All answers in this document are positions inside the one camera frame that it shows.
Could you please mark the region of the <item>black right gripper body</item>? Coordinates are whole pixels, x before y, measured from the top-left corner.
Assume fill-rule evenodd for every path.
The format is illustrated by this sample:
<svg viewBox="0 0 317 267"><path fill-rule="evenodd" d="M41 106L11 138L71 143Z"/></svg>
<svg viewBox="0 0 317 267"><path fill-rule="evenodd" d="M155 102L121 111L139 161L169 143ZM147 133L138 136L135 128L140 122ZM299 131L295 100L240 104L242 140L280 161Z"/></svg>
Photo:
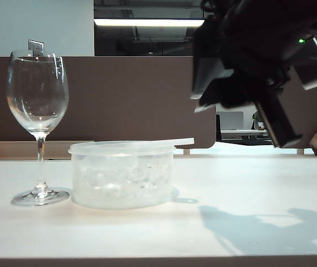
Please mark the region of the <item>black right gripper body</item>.
<svg viewBox="0 0 317 267"><path fill-rule="evenodd" d="M258 16L226 17L221 24L221 52L236 72L255 77L254 101L272 142L286 147L300 141L278 94L290 81L293 58L311 36L311 20L301 16L277 19Z"/></svg>

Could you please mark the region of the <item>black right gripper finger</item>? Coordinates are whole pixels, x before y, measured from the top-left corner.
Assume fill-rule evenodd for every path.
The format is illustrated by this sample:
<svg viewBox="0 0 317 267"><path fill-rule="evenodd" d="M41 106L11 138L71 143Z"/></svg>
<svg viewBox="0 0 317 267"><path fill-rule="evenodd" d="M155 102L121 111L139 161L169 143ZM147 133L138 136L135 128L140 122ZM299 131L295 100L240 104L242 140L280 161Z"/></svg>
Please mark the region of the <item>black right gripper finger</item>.
<svg viewBox="0 0 317 267"><path fill-rule="evenodd" d="M220 21L215 16L207 17L193 36L193 86L191 98L200 99L208 85L217 79L229 78L233 69L225 66L220 55L218 39Z"/></svg>
<svg viewBox="0 0 317 267"><path fill-rule="evenodd" d="M202 112L220 104L224 108L247 106L253 103L255 77L242 72L230 77L210 79L207 74L194 71L195 112Z"/></svg>

